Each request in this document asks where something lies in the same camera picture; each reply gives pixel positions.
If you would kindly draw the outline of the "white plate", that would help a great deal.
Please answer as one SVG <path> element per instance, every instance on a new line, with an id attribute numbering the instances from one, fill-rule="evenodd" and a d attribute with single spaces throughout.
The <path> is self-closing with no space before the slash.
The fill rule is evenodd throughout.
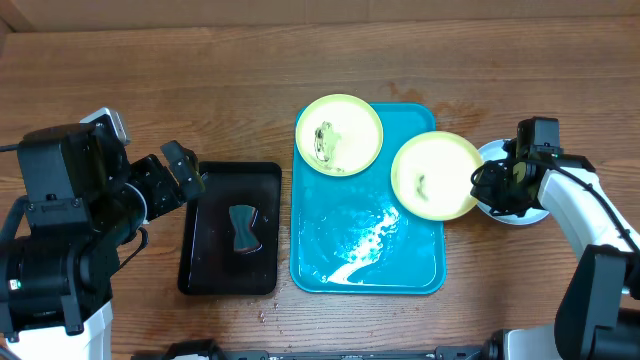
<path id="1" fill-rule="evenodd" d="M 508 139 L 499 139 L 489 142 L 479 149 L 479 153 L 485 161 L 504 159 L 507 157 L 507 152 L 503 149 L 506 142 L 508 142 Z M 494 220 L 516 226 L 532 225 L 540 222 L 549 215 L 549 212 L 546 210 L 531 208 L 528 209 L 522 217 L 517 215 L 495 216 L 490 214 L 490 207 L 486 204 L 479 202 L 477 206 L 482 212 Z"/>

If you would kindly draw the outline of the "yellow plate with small stain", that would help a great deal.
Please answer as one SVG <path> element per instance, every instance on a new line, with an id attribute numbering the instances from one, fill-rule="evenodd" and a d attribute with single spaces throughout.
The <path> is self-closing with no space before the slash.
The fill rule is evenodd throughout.
<path id="1" fill-rule="evenodd" d="M 477 205 L 471 175 L 483 164 L 478 149 L 465 138 L 426 132 L 411 138 L 395 155 L 392 190 L 400 204 L 420 218 L 453 220 Z"/>

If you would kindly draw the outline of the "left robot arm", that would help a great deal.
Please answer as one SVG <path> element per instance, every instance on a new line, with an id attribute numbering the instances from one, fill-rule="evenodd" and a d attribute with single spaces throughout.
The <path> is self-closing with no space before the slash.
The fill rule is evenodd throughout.
<path id="1" fill-rule="evenodd" d="M 176 141 L 130 163 L 95 123 L 29 133 L 14 146 L 24 196 L 1 228 L 1 333 L 6 359 L 108 359 L 111 278 L 120 246 L 148 244 L 144 224 L 201 195 L 195 153 Z"/>

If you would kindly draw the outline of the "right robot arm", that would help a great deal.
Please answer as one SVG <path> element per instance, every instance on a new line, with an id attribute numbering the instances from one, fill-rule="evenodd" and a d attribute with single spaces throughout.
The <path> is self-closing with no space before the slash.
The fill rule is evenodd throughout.
<path id="1" fill-rule="evenodd" d="M 553 324 L 500 330 L 483 359 L 636 359 L 639 313 L 621 307 L 639 297 L 639 234 L 606 196 L 584 156 L 560 145 L 559 122 L 521 121 L 505 158 L 488 160 L 471 176 L 471 194 L 494 218 L 548 212 L 575 252 L 578 265 Z"/>

